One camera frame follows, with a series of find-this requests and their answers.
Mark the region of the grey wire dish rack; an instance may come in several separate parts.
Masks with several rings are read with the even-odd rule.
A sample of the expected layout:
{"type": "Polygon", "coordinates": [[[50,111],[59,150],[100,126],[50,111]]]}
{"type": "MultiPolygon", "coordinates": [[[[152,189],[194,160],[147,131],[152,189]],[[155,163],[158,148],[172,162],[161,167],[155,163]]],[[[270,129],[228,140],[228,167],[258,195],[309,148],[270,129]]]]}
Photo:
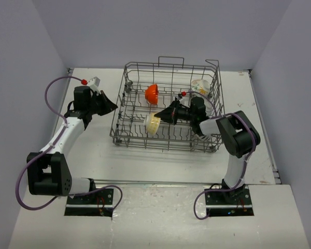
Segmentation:
{"type": "Polygon", "coordinates": [[[219,134],[211,135],[208,142],[194,136],[189,122],[178,120],[168,124],[161,121],[154,136],[144,127],[149,113],[158,113],[176,100],[178,93],[185,91],[180,103],[189,106],[193,97],[201,94],[191,90],[191,81],[204,79],[210,83],[210,93],[204,98],[211,116],[224,114],[220,64],[218,60],[207,59],[202,65],[186,64],[182,57],[159,56],[157,62],[129,62],[124,66],[114,112],[110,136],[115,145],[163,150],[185,150],[216,152],[221,143],[219,134]],[[151,105],[145,99],[145,90],[158,85],[158,104],[151,105]]]}

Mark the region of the yellow checkered bowl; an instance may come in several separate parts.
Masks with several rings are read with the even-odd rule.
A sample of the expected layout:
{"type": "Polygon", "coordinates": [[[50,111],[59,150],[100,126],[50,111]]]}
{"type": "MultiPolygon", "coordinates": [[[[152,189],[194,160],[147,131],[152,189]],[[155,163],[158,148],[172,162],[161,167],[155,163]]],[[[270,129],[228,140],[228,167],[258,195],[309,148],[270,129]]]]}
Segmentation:
{"type": "Polygon", "coordinates": [[[146,132],[154,136],[160,126],[161,119],[155,116],[155,113],[149,113],[144,119],[144,127],[146,132]]]}

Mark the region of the orange bowl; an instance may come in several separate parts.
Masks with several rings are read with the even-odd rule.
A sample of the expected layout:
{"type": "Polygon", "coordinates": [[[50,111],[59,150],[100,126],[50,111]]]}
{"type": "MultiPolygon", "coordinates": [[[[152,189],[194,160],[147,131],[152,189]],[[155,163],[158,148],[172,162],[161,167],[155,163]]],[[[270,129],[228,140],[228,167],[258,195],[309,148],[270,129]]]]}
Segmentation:
{"type": "Polygon", "coordinates": [[[153,84],[145,90],[145,99],[151,105],[158,104],[158,96],[159,96],[159,91],[158,91],[157,84],[153,84]]]}

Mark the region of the white blue striped bowl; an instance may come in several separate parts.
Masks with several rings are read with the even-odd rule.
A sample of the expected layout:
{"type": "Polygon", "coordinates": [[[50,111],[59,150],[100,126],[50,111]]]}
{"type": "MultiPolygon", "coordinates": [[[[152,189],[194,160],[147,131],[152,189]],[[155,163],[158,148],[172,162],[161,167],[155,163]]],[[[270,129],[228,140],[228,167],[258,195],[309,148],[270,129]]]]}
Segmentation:
{"type": "Polygon", "coordinates": [[[195,132],[194,136],[196,137],[196,139],[203,142],[208,142],[211,138],[211,134],[204,134],[202,131],[195,132]]]}

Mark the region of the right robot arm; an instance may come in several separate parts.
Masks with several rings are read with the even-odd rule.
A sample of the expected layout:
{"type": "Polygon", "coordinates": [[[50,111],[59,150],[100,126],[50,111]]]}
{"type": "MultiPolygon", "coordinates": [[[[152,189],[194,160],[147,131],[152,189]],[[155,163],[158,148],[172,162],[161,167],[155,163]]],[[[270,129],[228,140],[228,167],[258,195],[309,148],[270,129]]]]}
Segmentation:
{"type": "Polygon", "coordinates": [[[260,144],[260,135],[246,114],[239,110],[234,113],[211,116],[208,114],[207,100],[195,96],[190,105],[185,106],[179,100],[154,116],[169,124],[178,120],[188,121],[192,131],[200,138],[219,134],[229,155],[228,167],[222,179],[221,199],[232,204],[239,198],[239,190],[245,186],[245,173],[251,154],[260,144]]]}

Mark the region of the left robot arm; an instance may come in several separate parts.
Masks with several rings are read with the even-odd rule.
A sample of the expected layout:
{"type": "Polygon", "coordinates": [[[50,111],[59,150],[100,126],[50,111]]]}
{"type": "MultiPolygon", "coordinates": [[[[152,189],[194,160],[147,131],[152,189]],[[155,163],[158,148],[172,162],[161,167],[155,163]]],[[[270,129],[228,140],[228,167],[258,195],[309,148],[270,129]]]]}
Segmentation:
{"type": "Polygon", "coordinates": [[[93,203],[97,199],[93,180],[72,177],[66,158],[92,117],[107,115],[116,108],[104,91],[88,86],[76,87],[59,131],[40,152],[27,157],[30,193],[58,197],[77,195],[84,203],[93,203]]]}

